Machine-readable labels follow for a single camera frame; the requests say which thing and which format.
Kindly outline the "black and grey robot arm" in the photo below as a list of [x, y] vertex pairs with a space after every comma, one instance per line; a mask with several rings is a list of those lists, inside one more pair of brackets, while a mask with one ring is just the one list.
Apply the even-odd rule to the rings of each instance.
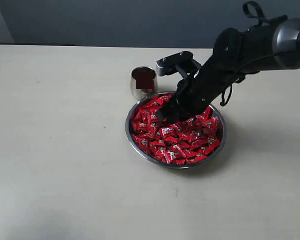
[[279, 19], [245, 32], [228, 28], [218, 36], [204, 64], [182, 51], [157, 61], [160, 76], [179, 73], [172, 98], [156, 113], [170, 123], [202, 113], [218, 96], [261, 71], [300, 69], [300, 19]]

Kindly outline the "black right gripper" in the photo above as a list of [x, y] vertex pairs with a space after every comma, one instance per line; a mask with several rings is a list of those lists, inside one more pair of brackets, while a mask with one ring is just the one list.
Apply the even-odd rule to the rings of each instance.
[[245, 75], [218, 68], [220, 59], [211, 55], [195, 77], [188, 77], [177, 85], [175, 101], [168, 101], [155, 112], [159, 121], [169, 124], [183, 122], [202, 113], [208, 105], [231, 84], [244, 80]]

